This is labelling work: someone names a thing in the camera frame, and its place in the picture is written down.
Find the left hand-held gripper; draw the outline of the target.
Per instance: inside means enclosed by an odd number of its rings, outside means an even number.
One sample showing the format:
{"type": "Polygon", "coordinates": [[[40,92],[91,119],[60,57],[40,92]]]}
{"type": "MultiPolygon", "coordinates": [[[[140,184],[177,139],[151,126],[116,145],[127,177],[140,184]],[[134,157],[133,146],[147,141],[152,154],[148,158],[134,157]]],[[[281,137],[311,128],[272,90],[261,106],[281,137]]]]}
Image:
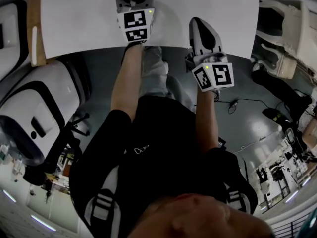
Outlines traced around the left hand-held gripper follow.
{"type": "MultiPolygon", "coordinates": [[[[151,0],[135,0],[137,5],[149,4],[151,0]]],[[[130,4],[130,0],[116,0],[117,22],[123,33],[124,40],[128,43],[146,42],[151,35],[154,23],[155,8],[135,8],[123,6],[130,4]]]]}

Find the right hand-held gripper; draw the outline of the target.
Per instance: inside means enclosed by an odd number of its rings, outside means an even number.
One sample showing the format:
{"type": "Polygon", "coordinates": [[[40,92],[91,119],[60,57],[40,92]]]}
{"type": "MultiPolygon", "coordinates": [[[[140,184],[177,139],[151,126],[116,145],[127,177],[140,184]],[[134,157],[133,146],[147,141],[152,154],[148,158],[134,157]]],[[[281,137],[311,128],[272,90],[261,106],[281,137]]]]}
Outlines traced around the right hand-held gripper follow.
{"type": "Polygon", "coordinates": [[[198,17],[190,21],[190,44],[194,55],[185,58],[186,69],[192,73],[201,91],[234,86],[233,67],[227,54],[222,52],[220,36],[198,17]]]}

